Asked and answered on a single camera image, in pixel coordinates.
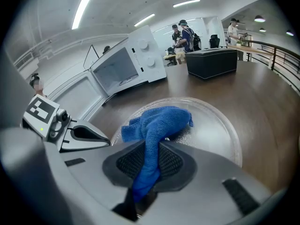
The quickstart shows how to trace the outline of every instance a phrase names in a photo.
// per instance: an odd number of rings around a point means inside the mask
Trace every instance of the person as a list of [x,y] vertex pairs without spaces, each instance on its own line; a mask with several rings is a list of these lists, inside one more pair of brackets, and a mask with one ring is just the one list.
[[174,33],[172,34],[172,40],[174,41],[174,45],[175,45],[174,51],[175,51],[175,53],[180,53],[176,56],[176,59],[179,64],[181,64],[181,58],[183,58],[184,62],[186,63],[186,59],[185,59],[184,55],[182,54],[184,52],[183,45],[178,42],[182,39],[181,31],[178,30],[178,27],[176,24],[174,24],[172,26],[172,29],[174,30]]
[[108,50],[110,50],[111,49],[111,47],[110,46],[106,46],[105,48],[104,48],[104,50],[103,50],[103,53],[102,54],[104,54],[104,53],[106,53]]
[[[239,35],[238,29],[236,28],[237,24],[238,22],[235,18],[232,18],[230,20],[230,26],[228,27],[228,31],[227,31],[227,41],[229,45],[236,46],[238,40],[242,38]],[[243,61],[243,57],[244,57],[244,53],[242,51],[238,51],[239,61]]]
[[179,41],[183,45],[183,49],[186,53],[194,51],[194,31],[188,27],[186,20],[180,20],[179,24],[182,27],[182,40]]
[[29,85],[34,89],[35,91],[35,95],[39,94],[43,97],[47,97],[44,93],[44,84],[43,82],[40,80],[38,73],[33,73],[31,74],[31,79],[29,81]]

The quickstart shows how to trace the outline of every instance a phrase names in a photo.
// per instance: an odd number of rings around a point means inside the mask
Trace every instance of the white shirt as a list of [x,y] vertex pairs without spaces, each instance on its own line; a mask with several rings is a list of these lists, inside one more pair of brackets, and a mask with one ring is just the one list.
[[[238,29],[236,27],[233,27],[232,25],[230,25],[228,27],[228,32],[227,33],[228,33],[227,36],[229,36],[230,33],[232,33],[235,36],[238,36],[239,31],[238,31]],[[237,43],[237,39],[236,38],[230,37],[230,40],[231,40],[231,42],[230,42],[231,45],[236,45],[236,43]]]

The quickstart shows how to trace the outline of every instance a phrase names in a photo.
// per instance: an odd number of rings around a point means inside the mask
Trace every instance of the fluorescent light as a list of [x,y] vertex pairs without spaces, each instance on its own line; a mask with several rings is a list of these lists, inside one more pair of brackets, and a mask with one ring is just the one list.
[[[166,27],[164,27],[164,28],[167,28],[168,26],[166,26]],[[158,30],[156,30],[155,32],[158,32],[158,31],[160,31],[160,30],[162,30],[162,29],[164,29],[164,28],[161,28],[161,29],[158,29]]]
[[78,28],[81,17],[83,16],[83,12],[84,12],[86,6],[88,5],[89,1],[90,0],[81,0],[79,7],[77,9],[75,18],[74,18],[72,29]]
[[192,1],[186,1],[186,2],[182,2],[182,3],[178,3],[176,5],[173,5],[173,8],[179,7],[179,6],[182,6],[182,5],[186,5],[186,4],[189,4],[189,3],[193,3],[193,2],[200,2],[200,0],[192,0]]
[[257,15],[257,16],[255,17],[254,21],[259,22],[259,23],[263,23],[263,22],[265,22],[266,20],[265,20],[262,16]]
[[139,21],[137,24],[135,24],[135,27],[138,26],[138,25],[140,25],[141,23],[143,23],[144,21],[146,21],[147,19],[149,19],[149,18],[151,18],[151,17],[153,17],[153,16],[155,16],[154,13],[152,13],[152,14],[149,15],[148,17],[145,17],[143,20],[141,20],[141,21]]
[[286,34],[290,35],[290,36],[294,36],[294,34],[291,32],[291,30],[286,31]]
[[[170,31],[170,32],[174,32],[174,31]],[[163,35],[168,34],[168,33],[170,33],[170,32],[166,32],[166,33],[164,33]]]

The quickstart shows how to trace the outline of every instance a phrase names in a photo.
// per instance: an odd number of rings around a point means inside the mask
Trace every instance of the glass turntable plate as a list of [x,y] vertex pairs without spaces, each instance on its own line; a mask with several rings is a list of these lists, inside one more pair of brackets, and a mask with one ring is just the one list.
[[[219,154],[242,167],[242,153],[237,133],[230,121],[217,108],[190,97],[164,98],[142,107],[133,113],[122,126],[151,108],[176,106],[189,110],[194,126],[187,125],[179,133],[169,137],[171,141]],[[111,144],[122,143],[121,127],[112,137]]]

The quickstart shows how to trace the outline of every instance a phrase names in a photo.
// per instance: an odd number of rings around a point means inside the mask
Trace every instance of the blue cloth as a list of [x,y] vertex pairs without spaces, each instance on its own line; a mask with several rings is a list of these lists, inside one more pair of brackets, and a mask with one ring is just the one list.
[[129,126],[123,126],[124,142],[145,139],[144,165],[133,183],[135,202],[141,200],[160,176],[158,168],[158,143],[179,132],[187,124],[193,126],[192,115],[186,109],[165,106],[145,111],[139,118],[132,119]]
[[186,39],[187,42],[184,44],[184,50],[189,53],[191,52],[191,50],[189,49],[189,43],[191,42],[191,35],[187,32],[187,30],[189,31],[190,34],[194,34],[194,31],[191,28],[184,28],[182,30],[182,39]]

